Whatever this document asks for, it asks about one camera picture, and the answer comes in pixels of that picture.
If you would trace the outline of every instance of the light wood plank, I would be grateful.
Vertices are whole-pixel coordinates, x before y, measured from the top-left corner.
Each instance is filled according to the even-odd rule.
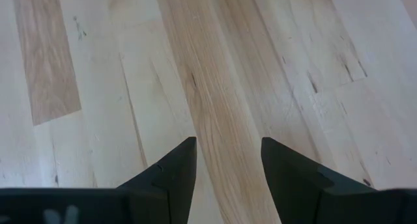
[[[0,0],[0,187],[42,185],[13,0]]]
[[[334,4],[371,77],[361,87],[341,89],[338,94],[340,100],[352,102],[354,116],[347,121],[364,163],[376,188],[415,186],[410,178],[417,171],[415,26],[400,0],[334,0]],[[358,116],[364,121],[357,121]],[[390,167],[383,155],[395,160],[396,166]]]
[[[61,0],[98,187],[146,168],[130,107],[108,0]],[[79,38],[82,28],[86,35]]]
[[[122,63],[149,164],[196,135],[162,19],[118,33]],[[189,223],[223,223],[205,159],[197,148]]]
[[[385,109],[368,81],[338,90],[346,119],[358,143],[364,167],[377,189],[409,188],[417,184],[414,155],[405,150],[395,117]]]
[[[343,112],[339,110],[333,93],[336,87],[346,83],[346,79],[343,81],[339,78],[344,73],[341,56],[346,58],[345,61],[350,60],[346,62],[348,66],[360,63],[333,3],[330,0],[255,1],[316,145],[322,144],[322,147],[329,148],[322,163],[362,183],[364,180],[369,181],[366,168],[360,166],[362,157],[357,145],[349,129],[343,125]],[[318,12],[311,12],[312,7],[318,7]],[[314,51],[312,44],[315,39],[318,43],[324,41],[317,48],[321,53]],[[336,67],[333,74],[326,71],[333,66]],[[313,75],[320,73],[316,72],[318,67],[324,68],[320,72],[328,74],[321,77]],[[357,78],[352,77],[348,81],[350,83],[366,76],[366,71],[360,75],[359,68],[354,69],[357,70]],[[334,137],[332,132],[337,133],[338,137]]]
[[[81,109],[59,0],[14,0],[33,124]]]
[[[97,187],[82,111],[35,126],[42,186]]]
[[[320,161],[254,0],[215,0],[258,132]]]
[[[108,7],[116,31],[160,17],[156,0],[109,0]]]

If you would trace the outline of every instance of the black plastic part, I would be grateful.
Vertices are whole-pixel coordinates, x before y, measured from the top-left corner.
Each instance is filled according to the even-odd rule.
[[[0,189],[0,223],[185,224],[195,184],[190,137],[117,189]]]
[[[283,224],[417,223],[416,190],[377,191],[271,138],[261,154]]]

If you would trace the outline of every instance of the wooden floor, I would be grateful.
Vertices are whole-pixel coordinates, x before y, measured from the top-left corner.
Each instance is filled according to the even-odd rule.
[[[416,1],[0,0],[0,186],[115,187],[196,135],[190,223],[280,222],[266,136],[417,187]]]

